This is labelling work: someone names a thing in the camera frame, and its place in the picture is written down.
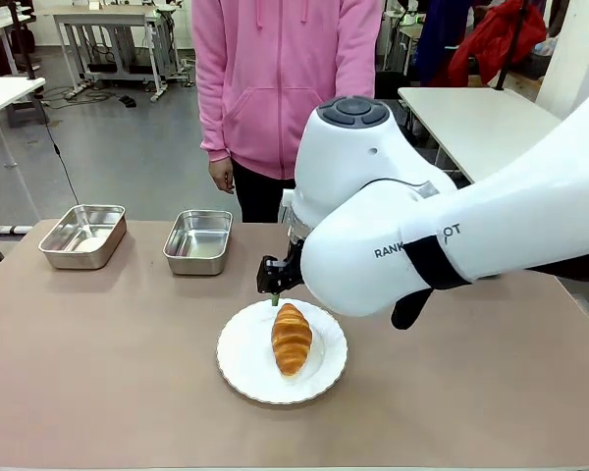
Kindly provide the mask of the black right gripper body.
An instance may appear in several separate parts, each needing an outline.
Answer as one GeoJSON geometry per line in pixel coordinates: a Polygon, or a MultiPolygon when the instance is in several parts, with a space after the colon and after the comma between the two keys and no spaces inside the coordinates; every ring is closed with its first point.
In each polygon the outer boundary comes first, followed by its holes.
{"type": "Polygon", "coordinates": [[[259,293],[281,294],[303,284],[300,269],[304,240],[290,243],[285,259],[264,255],[260,261],[256,287],[259,293]]]}

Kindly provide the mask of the person's right hand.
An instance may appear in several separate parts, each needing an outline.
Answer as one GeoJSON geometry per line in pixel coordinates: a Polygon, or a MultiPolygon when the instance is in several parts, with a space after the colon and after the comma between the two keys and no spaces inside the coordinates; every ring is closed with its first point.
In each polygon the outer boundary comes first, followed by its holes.
{"type": "Polygon", "coordinates": [[[233,165],[230,157],[218,161],[210,161],[208,171],[219,190],[229,194],[234,193],[233,165]]]}

